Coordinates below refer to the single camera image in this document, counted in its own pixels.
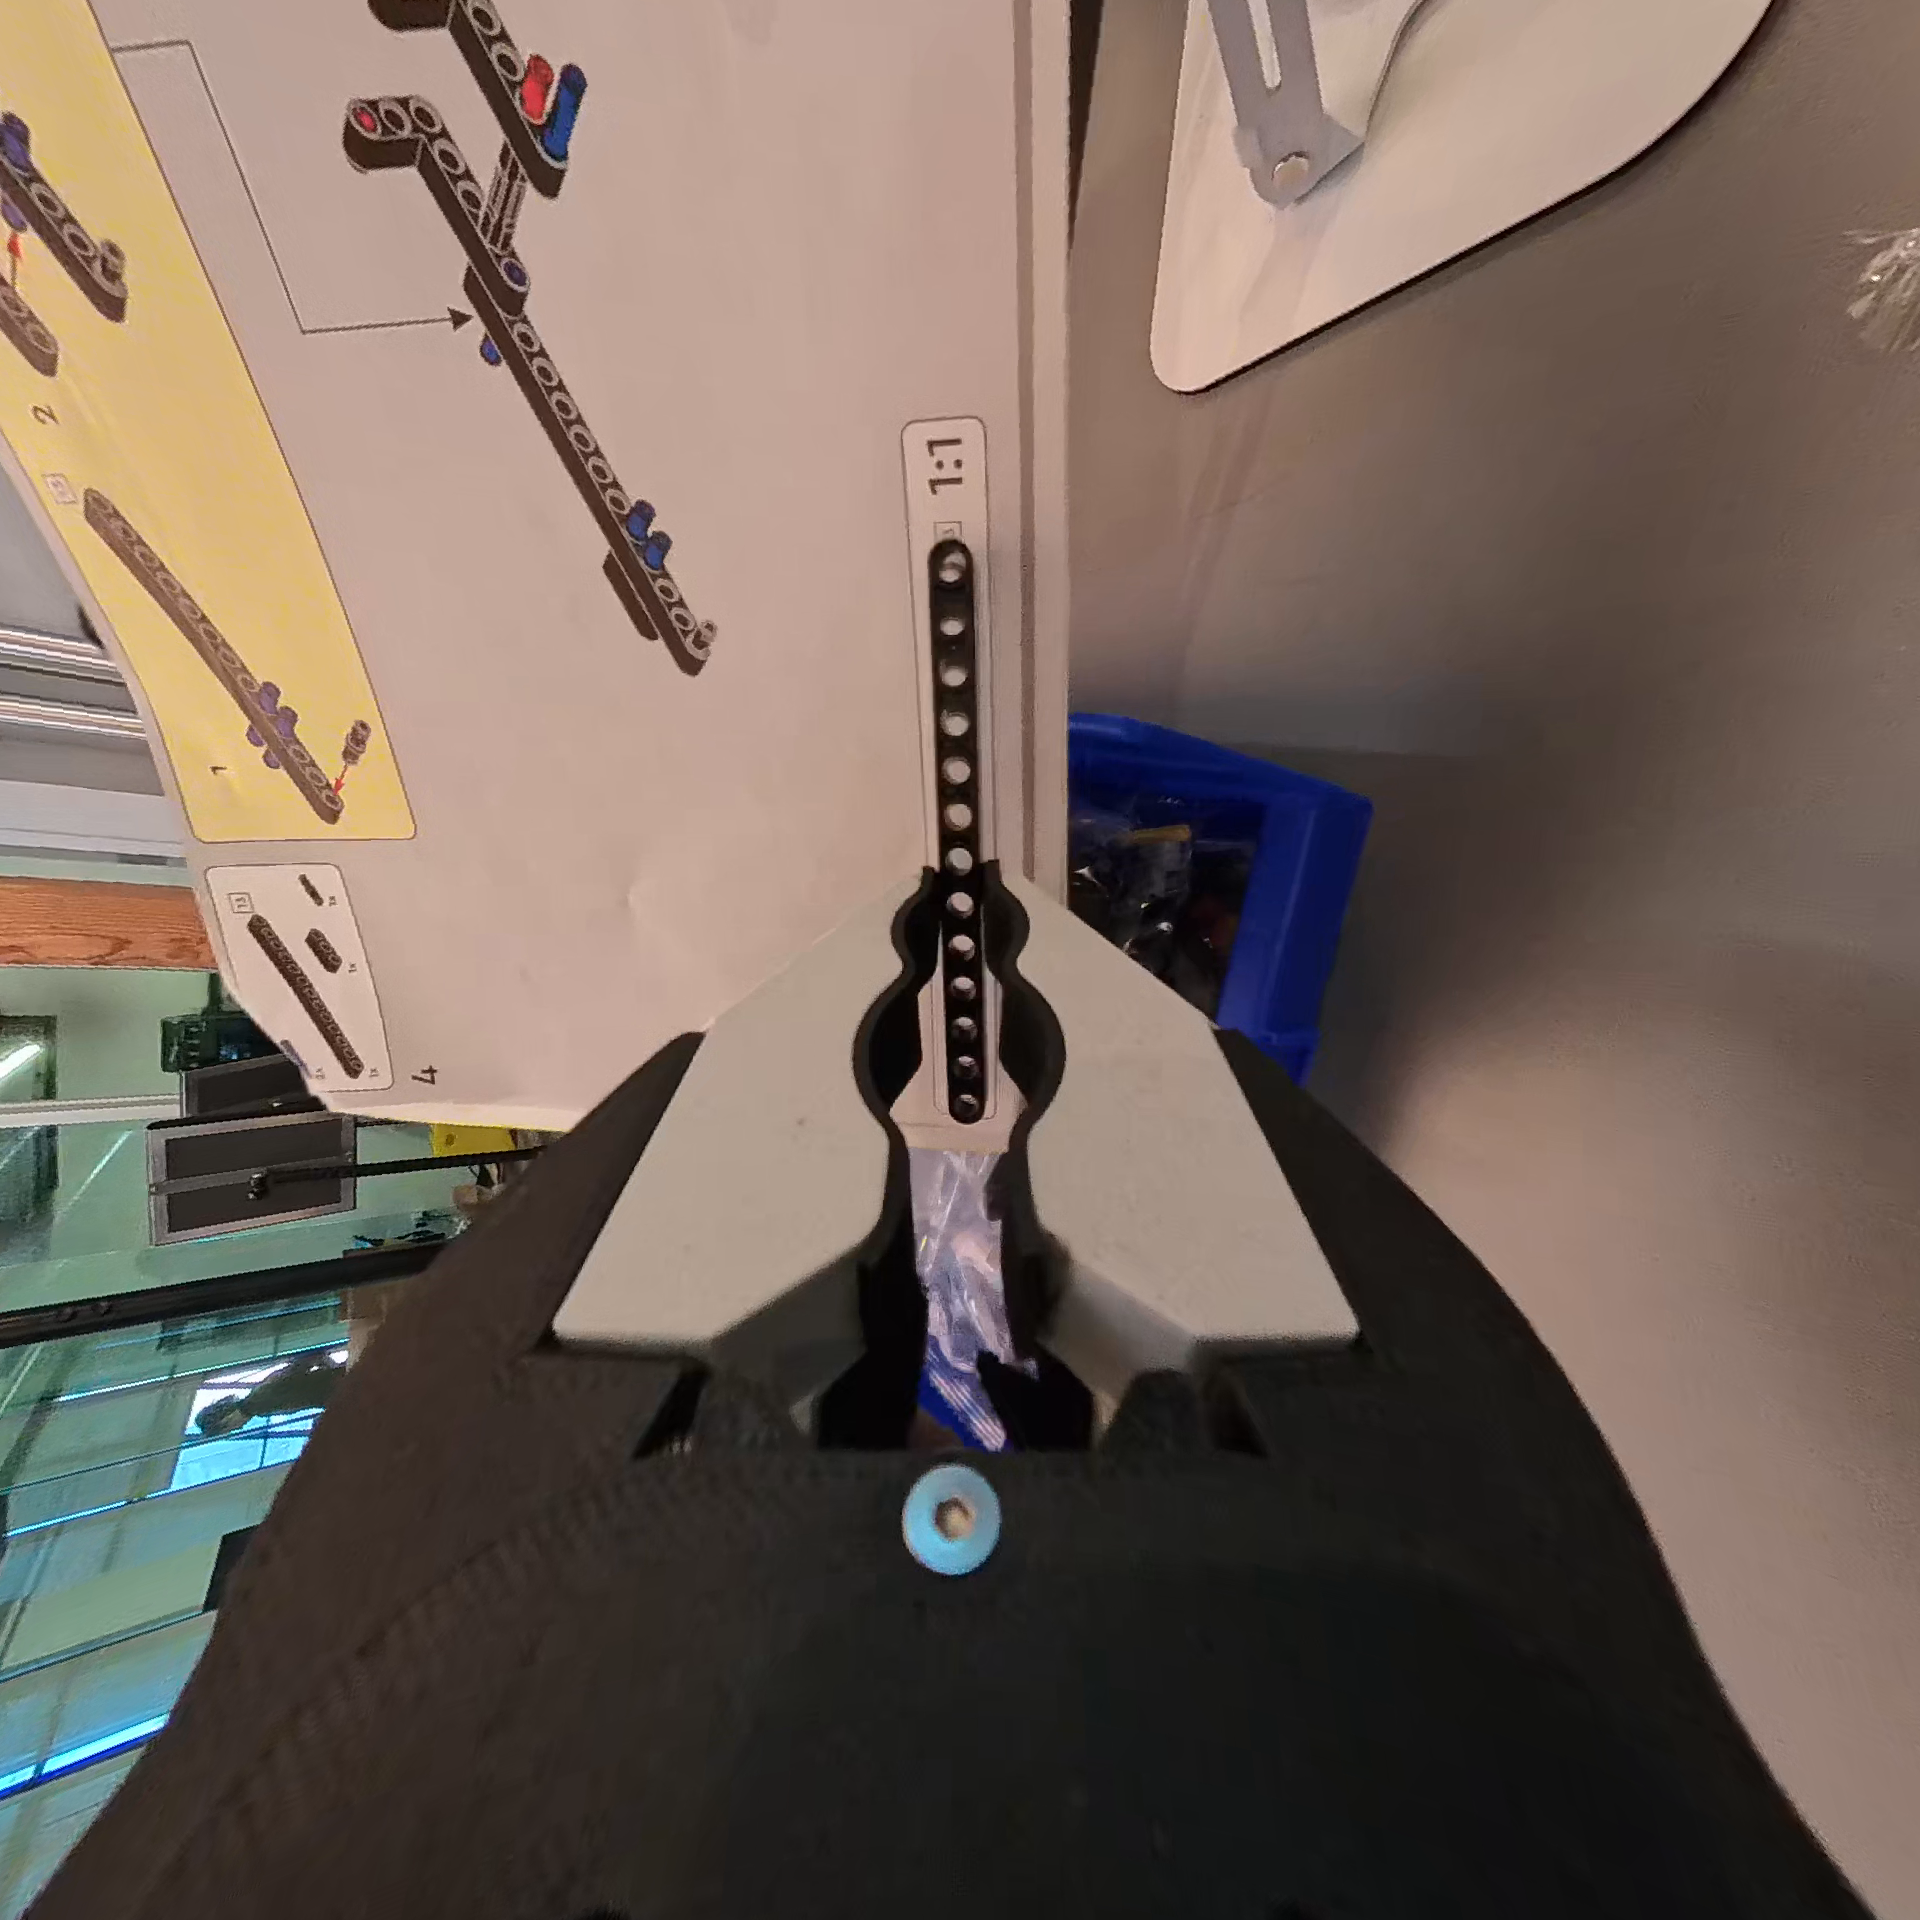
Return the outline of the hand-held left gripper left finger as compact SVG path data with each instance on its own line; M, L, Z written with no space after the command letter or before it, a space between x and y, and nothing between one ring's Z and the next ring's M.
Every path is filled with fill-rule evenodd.
M551 1328L654 1369L642 1449L909 1445L922 990L913 869L694 1041Z

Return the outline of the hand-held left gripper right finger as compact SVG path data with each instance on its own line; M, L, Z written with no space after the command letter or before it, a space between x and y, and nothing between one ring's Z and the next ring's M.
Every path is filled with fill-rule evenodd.
M1348 1351L1358 1309L1230 1061L1230 1034L1023 876L989 872L1015 1444L1092 1444L1159 1374Z

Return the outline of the black lego beam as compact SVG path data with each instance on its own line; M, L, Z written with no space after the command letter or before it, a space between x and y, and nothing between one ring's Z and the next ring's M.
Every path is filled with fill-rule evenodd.
M934 536L926 556L926 615L945 1103L957 1125L976 1125L990 1112L980 898L990 810L983 785L983 615L976 556L954 526Z

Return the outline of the clear bag of small lego pins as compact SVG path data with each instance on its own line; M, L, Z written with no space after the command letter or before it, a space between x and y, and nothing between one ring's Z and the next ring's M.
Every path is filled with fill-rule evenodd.
M1003 1233L990 1213L997 1155L909 1149L916 1269L924 1289L919 1409L965 1449L1009 1452L1010 1435L983 1379L983 1357L1038 1376L1006 1309Z

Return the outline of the pile of lego part bags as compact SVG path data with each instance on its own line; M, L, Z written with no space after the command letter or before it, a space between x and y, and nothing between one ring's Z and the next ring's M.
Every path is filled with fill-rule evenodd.
M1241 804L1153 788L1069 800L1069 907L1205 1016L1225 996L1257 853Z

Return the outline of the lego instruction booklet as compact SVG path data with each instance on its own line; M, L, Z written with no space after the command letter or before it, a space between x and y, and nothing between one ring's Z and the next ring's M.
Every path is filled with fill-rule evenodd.
M229 990L563 1129L990 833L1064 679L1069 3L5 3L4 474Z

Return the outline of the blue plastic bin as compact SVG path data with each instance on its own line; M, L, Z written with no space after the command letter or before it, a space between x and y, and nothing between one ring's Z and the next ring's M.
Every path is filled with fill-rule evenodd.
M1220 1012L1207 1018L1305 1081L1374 804L1338 781L1172 728L1075 713L1069 800L1118 788L1241 804L1257 816L1260 853L1237 950Z

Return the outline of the black equipment case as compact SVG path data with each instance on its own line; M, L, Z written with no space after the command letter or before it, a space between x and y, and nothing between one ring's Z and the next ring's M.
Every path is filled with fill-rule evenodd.
M356 1122L330 1109L154 1119L148 1227L156 1247L342 1214L359 1197Z

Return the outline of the white book stand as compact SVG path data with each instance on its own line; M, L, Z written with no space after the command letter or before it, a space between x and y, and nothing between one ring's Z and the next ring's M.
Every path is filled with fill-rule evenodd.
M1667 137L1767 3L1186 3L1150 364L1205 391Z

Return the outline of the large clear plastic bag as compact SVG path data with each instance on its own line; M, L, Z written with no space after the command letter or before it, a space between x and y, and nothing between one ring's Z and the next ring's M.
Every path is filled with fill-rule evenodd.
M1846 315L1859 341L1881 352L1917 352L1917 225L1891 230L1850 230L1859 251Z

